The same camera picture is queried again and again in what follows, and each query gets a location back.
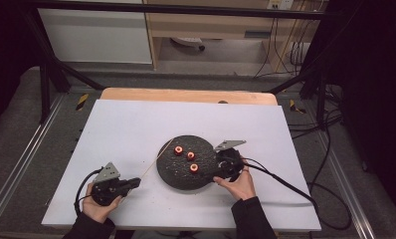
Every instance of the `person's left hand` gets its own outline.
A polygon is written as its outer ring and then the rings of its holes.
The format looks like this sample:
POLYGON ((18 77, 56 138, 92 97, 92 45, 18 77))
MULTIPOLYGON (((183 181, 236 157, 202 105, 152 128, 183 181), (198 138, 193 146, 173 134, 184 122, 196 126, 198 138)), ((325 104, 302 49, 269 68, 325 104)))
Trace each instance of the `person's left hand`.
POLYGON ((92 197, 90 197, 93 190, 93 183, 90 183, 87 188, 86 198, 83 201, 83 212, 92 220, 104 223, 108 215, 118 206, 121 201, 121 196, 114 199, 109 206, 98 205, 92 197))

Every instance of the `sleeve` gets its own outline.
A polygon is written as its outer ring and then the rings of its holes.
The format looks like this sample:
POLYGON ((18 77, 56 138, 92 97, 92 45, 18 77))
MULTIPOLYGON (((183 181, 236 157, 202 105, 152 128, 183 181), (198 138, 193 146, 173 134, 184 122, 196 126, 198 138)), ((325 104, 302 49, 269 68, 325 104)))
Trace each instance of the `sleeve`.
POLYGON ((108 239, 114 227, 110 219, 101 224, 82 212, 71 231, 63 239, 108 239))
POLYGON ((267 220, 260 199, 240 199, 232 206, 238 239, 276 239, 276 234, 267 220))

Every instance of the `white board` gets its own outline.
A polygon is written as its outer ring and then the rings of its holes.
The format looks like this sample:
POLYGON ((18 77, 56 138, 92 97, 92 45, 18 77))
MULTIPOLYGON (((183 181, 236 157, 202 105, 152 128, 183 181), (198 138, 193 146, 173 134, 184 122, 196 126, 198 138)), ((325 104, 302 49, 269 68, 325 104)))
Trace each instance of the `white board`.
MULTIPOLYGON (((110 218, 123 229, 226 230, 235 228, 235 199, 215 183, 194 191, 168 186, 153 164, 171 138, 192 134, 213 146, 244 139, 235 147, 270 172, 308 193, 281 107, 96 101, 77 148, 51 201, 43 224, 75 222, 74 197, 83 179, 112 161, 120 179, 142 177, 110 218)), ((277 231, 320 230, 310 202, 251 168, 257 194, 277 231)))

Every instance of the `small red cylinder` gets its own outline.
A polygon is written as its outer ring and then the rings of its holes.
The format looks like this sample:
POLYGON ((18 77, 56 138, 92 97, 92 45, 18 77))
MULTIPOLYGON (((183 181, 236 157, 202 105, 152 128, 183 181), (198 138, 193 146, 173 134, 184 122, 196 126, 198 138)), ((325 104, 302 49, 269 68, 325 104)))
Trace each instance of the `small red cylinder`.
POLYGON ((194 164, 191 164, 191 166, 189 167, 189 170, 191 171, 191 173, 197 173, 198 168, 199 168, 198 164, 194 163, 194 164))
POLYGON ((189 151, 188 154, 186 154, 186 158, 187 158, 189 161, 194 160, 194 159, 195 159, 195 153, 189 151))
POLYGON ((175 146, 173 151, 174 151, 174 154, 179 156, 180 154, 182 154, 183 148, 181 146, 175 146))

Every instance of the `person's right hand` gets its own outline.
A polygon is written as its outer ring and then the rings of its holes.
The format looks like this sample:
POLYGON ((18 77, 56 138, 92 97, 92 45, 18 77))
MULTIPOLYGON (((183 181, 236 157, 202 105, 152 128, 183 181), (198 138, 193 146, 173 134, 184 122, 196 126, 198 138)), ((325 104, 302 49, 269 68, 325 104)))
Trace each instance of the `person's right hand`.
POLYGON ((255 192, 254 182, 252 180, 252 176, 248 166, 244 166, 242 169, 241 175, 239 175, 238 179, 234 182, 229 182, 224 180, 221 177, 215 176, 213 180, 217 182, 220 186, 229 190, 232 196, 236 199, 247 200, 252 197, 257 196, 255 192))
POLYGON ((98 205, 91 197, 93 191, 93 183, 90 183, 87 188, 87 195, 83 201, 83 212, 92 220, 104 223, 108 215, 118 206, 121 201, 121 196, 114 199, 109 206, 98 205))

